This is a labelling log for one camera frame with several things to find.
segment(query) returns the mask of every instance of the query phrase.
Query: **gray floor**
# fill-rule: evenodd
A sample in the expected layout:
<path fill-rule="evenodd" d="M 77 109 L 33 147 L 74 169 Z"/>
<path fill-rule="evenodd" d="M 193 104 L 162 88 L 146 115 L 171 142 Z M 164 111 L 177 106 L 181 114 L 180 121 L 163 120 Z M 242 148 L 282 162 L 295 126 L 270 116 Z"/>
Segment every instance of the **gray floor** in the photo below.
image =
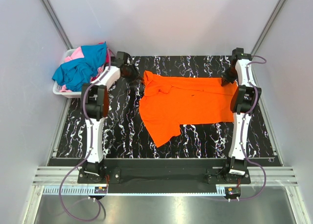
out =
<path fill-rule="evenodd" d="M 243 187 L 243 197 L 249 197 L 259 188 Z M 81 196 L 64 196 L 67 207 Z M 220 202 L 214 197 L 104 197 L 106 219 L 101 212 L 93 224 L 295 224 L 286 191 L 282 187 L 267 187 L 257 198 L 242 202 Z M 80 218 L 92 218 L 98 205 L 83 201 L 70 211 Z M 60 214 L 62 208 L 57 196 L 45 195 L 37 214 L 36 224 L 82 223 Z"/>

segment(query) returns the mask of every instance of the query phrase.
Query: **wall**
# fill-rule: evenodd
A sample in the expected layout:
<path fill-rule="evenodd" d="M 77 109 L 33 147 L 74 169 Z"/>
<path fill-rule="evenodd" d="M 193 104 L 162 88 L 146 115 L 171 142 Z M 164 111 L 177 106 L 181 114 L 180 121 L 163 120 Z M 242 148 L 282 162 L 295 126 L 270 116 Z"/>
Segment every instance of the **wall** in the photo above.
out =
<path fill-rule="evenodd" d="M 254 66 L 284 162 L 294 167 L 311 220 L 312 12 L 313 0 L 288 0 L 257 52 L 268 63 Z"/>
<path fill-rule="evenodd" d="M 251 51 L 278 0 L 50 0 L 74 46 L 131 55 Z"/>
<path fill-rule="evenodd" d="M 0 0 L 1 223 L 17 224 L 65 100 L 51 77 L 65 52 L 40 0 Z"/>

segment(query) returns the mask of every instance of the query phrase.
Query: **black marble table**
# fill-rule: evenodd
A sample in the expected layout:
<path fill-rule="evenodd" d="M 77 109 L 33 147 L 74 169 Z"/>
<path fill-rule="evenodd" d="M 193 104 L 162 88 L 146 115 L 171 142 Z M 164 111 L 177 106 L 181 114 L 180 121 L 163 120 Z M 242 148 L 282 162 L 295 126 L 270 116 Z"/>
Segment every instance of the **black marble table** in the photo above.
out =
<path fill-rule="evenodd" d="M 162 76 L 220 77 L 229 67 L 227 56 L 134 57 L 144 70 Z M 232 140 L 233 123 L 181 125 L 181 135 L 157 148 L 138 111 L 144 87 L 119 79 L 109 90 L 110 110 L 103 128 L 106 158 L 221 158 L 226 157 Z M 86 125 L 80 99 L 72 99 L 56 157 L 82 158 L 86 153 Z M 264 120 L 257 106 L 248 132 L 250 157 L 274 157 Z"/>

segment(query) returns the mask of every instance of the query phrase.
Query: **orange shirt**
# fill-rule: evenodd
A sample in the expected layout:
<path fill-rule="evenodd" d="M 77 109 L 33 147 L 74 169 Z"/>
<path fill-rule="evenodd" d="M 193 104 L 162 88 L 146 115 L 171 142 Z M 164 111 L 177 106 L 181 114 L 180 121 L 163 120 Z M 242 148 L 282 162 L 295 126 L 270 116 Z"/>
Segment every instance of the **orange shirt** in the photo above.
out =
<path fill-rule="evenodd" d="M 157 147 L 180 135 L 179 125 L 233 122 L 230 101 L 237 85 L 221 78 L 163 77 L 144 73 L 139 113 Z"/>

